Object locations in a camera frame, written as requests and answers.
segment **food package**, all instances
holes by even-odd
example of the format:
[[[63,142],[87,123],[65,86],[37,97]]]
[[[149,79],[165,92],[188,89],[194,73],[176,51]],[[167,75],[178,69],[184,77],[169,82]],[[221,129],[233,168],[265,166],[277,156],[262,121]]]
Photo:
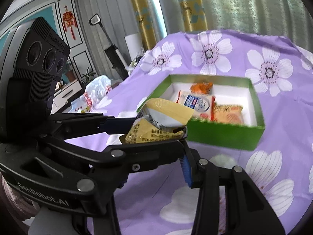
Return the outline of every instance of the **food package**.
[[[125,138],[126,144],[154,142],[183,137],[183,127],[193,114],[191,108],[169,100],[148,100]]]
[[[92,112],[94,108],[101,108],[98,104],[111,91],[111,88],[111,80],[107,76],[96,77],[86,86],[84,94],[72,102],[69,113],[87,113]]]
[[[214,105],[214,121],[229,124],[244,124],[240,105]]]
[[[179,91],[177,103],[192,108],[193,117],[212,120],[214,101],[215,96],[212,95]]]
[[[209,94],[213,87],[213,83],[197,83],[190,87],[192,93]]]

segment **black camera housing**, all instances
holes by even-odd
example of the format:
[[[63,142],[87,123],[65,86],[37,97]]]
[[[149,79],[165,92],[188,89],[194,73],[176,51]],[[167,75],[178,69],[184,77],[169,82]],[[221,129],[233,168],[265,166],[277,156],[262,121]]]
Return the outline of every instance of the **black camera housing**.
[[[51,113],[69,46],[39,17],[14,27],[0,56],[0,139],[21,138]]]

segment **white cylinder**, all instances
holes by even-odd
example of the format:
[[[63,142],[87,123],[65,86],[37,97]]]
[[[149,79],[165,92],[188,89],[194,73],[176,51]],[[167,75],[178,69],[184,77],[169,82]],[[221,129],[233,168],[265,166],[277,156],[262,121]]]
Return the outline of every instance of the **white cylinder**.
[[[125,41],[131,60],[134,60],[138,55],[144,55],[145,50],[142,45],[140,33],[126,36]]]

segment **potted plant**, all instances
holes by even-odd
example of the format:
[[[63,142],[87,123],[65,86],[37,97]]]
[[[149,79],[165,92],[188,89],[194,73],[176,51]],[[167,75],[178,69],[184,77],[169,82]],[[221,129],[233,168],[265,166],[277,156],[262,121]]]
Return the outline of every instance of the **potted plant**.
[[[80,83],[82,88],[85,90],[86,86],[94,80],[96,73],[94,71],[89,71],[90,67],[87,68],[86,74],[83,74]]]
[[[76,80],[74,72],[73,72],[73,65],[72,65],[71,60],[69,59],[66,61],[64,65],[63,74],[66,75],[66,77],[68,78],[70,82],[73,82]]]

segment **camera lens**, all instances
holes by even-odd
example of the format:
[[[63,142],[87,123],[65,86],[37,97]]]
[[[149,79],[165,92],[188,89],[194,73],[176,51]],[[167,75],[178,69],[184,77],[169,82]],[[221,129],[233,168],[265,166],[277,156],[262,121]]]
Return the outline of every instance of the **camera lens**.
[[[37,63],[37,61],[40,57],[40,54],[41,54],[41,44],[40,44],[40,42],[34,42],[30,46],[28,53],[27,53],[28,64],[30,66],[33,66],[35,63]]]
[[[63,66],[64,66],[64,59],[61,58],[57,65],[57,73],[59,73],[63,69]]]
[[[49,72],[51,71],[54,63],[55,63],[55,57],[56,57],[56,53],[53,49],[50,49],[45,58],[44,58],[44,61],[43,61],[43,70],[45,72]]]

